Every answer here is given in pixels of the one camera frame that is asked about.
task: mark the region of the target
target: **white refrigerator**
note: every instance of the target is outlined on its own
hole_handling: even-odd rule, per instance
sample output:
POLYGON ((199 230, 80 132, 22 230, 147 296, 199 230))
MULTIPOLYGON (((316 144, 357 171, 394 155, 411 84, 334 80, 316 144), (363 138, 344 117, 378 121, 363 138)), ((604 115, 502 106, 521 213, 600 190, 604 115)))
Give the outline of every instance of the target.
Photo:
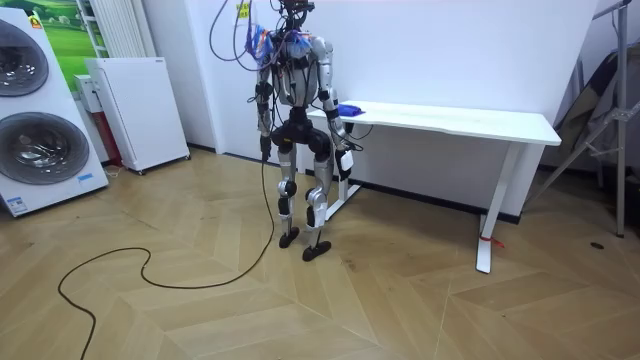
POLYGON ((140 175, 190 159, 164 58, 86 59, 123 165, 140 175))

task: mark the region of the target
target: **washing machine door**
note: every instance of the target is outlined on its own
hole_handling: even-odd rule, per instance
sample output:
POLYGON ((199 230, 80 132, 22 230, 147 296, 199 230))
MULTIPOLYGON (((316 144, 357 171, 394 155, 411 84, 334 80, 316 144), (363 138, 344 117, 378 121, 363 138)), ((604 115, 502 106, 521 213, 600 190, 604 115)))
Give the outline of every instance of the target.
POLYGON ((0 96, 23 96, 47 81, 44 52, 27 33, 0 20, 0 96))
POLYGON ((0 174, 50 185, 78 174, 89 159, 82 130, 52 114, 29 112, 0 119, 0 174))

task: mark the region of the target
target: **humanoid robot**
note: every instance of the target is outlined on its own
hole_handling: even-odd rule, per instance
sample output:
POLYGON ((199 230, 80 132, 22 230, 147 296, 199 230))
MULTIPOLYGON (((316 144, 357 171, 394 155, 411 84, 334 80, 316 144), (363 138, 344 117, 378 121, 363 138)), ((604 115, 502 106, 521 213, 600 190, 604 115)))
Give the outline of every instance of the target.
POLYGON ((295 183, 297 144, 308 145, 315 155, 316 186, 305 194, 309 204, 309 246, 302 256, 304 261, 311 261, 331 248, 331 243, 320 241, 320 236, 325 225, 334 158, 341 180, 348 178, 353 166, 352 143, 346 139, 348 134, 338 113, 338 97, 331 84, 333 47, 321 37, 300 31, 307 12, 312 11, 315 5, 308 0, 280 0, 280 5, 282 19, 285 19, 284 26, 276 31, 262 31, 261 38, 258 38, 259 32, 253 39, 248 37, 247 48, 256 58, 255 52, 264 49, 256 49, 258 46, 255 45, 264 46, 265 41, 271 42, 271 46, 267 47, 270 51, 263 53, 259 62, 263 66, 258 72, 255 100, 258 106, 262 160, 269 158, 273 142, 278 147, 282 169, 282 181, 278 184, 278 209, 282 221, 281 248, 289 247, 300 233, 300 229, 294 227, 292 221, 294 196, 298 190, 295 183), (307 118, 307 107, 316 99, 316 92, 327 115, 331 137, 315 129, 307 118), (272 95, 282 104, 291 106, 289 118, 273 131, 269 111, 272 95))

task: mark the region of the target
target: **green poster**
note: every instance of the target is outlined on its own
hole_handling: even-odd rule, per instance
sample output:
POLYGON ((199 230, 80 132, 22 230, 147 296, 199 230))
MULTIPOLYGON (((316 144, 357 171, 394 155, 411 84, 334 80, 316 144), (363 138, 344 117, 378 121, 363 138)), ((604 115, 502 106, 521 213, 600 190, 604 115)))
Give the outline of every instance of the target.
POLYGON ((0 0, 0 6, 38 13, 71 91, 73 75, 87 74, 84 59, 96 57, 75 0, 0 0))

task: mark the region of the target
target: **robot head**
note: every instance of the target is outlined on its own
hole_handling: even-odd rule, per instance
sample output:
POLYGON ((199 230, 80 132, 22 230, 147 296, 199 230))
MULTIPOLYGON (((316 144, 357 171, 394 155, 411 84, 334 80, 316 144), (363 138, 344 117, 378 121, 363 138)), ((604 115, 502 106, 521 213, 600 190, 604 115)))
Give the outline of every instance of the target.
POLYGON ((280 0, 281 13, 287 12, 288 30, 299 30, 307 18, 307 12, 313 11, 316 5, 309 0, 280 0))

